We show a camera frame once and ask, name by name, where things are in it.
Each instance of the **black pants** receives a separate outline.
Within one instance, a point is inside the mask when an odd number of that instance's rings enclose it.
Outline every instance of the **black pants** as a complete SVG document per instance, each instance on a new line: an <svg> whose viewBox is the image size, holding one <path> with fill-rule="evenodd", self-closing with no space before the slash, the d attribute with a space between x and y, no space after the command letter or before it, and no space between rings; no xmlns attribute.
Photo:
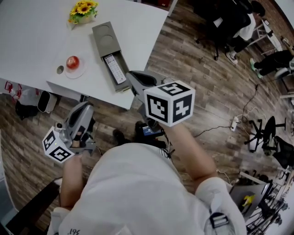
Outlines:
<svg viewBox="0 0 294 235"><path fill-rule="evenodd" d="M278 51L269 55L262 62L257 62L254 67L260 70L260 74L265 76L277 68L289 67L289 62L293 59L293 56L288 50Z"/></svg>
<svg viewBox="0 0 294 235"><path fill-rule="evenodd" d="M230 43L231 46L234 46L235 52L240 52L244 50L250 43L248 41L245 41L240 36L237 36L236 38L232 38L232 42Z"/></svg>

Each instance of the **red apple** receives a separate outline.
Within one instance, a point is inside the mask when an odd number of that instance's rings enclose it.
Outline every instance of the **red apple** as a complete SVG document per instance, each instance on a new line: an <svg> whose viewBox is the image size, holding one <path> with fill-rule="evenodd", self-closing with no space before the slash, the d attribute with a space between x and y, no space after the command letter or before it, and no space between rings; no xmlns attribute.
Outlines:
<svg viewBox="0 0 294 235"><path fill-rule="evenodd" d="M71 56L66 60L66 66L69 69L76 69L79 67L79 58L76 56Z"/></svg>

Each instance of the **flower pot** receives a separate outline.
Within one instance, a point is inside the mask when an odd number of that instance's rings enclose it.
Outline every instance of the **flower pot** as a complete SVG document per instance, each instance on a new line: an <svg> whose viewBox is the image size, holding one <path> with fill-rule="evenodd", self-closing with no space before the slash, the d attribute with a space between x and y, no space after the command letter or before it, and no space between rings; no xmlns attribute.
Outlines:
<svg viewBox="0 0 294 235"><path fill-rule="evenodd" d="M87 24L93 20L93 15L83 17L79 20L79 24Z"/></svg>

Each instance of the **yellow object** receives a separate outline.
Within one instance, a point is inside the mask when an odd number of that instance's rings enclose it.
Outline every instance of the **yellow object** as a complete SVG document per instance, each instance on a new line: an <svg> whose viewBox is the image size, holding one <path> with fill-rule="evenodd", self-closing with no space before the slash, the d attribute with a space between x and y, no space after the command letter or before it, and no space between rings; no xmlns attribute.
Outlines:
<svg viewBox="0 0 294 235"><path fill-rule="evenodd" d="M82 4L85 4L85 1L79 1L79 2L77 2L75 5L76 5L76 6L79 6L79 5L82 5Z"/></svg>
<svg viewBox="0 0 294 235"><path fill-rule="evenodd" d="M78 13L79 14L86 14L91 10L91 6L88 6L86 3L78 6Z"/></svg>
<svg viewBox="0 0 294 235"><path fill-rule="evenodd" d="M73 15L75 15L76 13L78 13L78 7L77 7L77 6L74 6L73 9L72 9L71 12L70 12L70 15L73 16Z"/></svg>
<svg viewBox="0 0 294 235"><path fill-rule="evenodd" d="M94 2L94 1L85 1L85 3L87 4L87 6L97 6L98 3Z"/></svg>
<svg viewBox="0 0 294 235"><path fill-rule="evenodd" d="M252 204L253 200L254 200L255 195L252 196L245 196L244 200L246 200L246 202L242 205L243 207Z"/></svg>

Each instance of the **person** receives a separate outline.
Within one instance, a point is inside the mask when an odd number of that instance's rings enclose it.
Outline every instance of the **person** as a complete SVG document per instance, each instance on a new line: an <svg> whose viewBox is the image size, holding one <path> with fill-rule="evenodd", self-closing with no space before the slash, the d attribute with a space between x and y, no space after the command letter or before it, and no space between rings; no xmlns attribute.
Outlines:
<svg viewBox="0 0 294 235"><path fill-rule="evenodd" d="M273 72L277 68L289 67L290 61L294 59L293 47L287 43L287 39L282 39L282 42L287 47L287 50L277 51L261 62L255 62L253 58L250 59L251 69L257 72L257 76L261 79L263 76Z"/></svg>
<svg viewBox="0 0 294 235"><path fill-rule="evenodd" d="M251 23L240 29L234 36L231 42L231 45L234 46L232 51L226 53L227 58L233 63L238 64L238 60L236 59L236 54L244 50L249 44L249 39L252 38L253 31L256 26L255 18L263 17L266 14L266 11L261 3L257 1L251 2L253 13L248 14L250 17Z"/></svg>
<svg viewBox="0 0 294 235"><path fill-rule="evenodd" d="M61 207L51 214L48 234L247 234L213 158L182 123L163 128L193 180L193 194L159 148L129 143L116 131L125 144L101 157L84 188L81 155L64 163Z"/></svg>

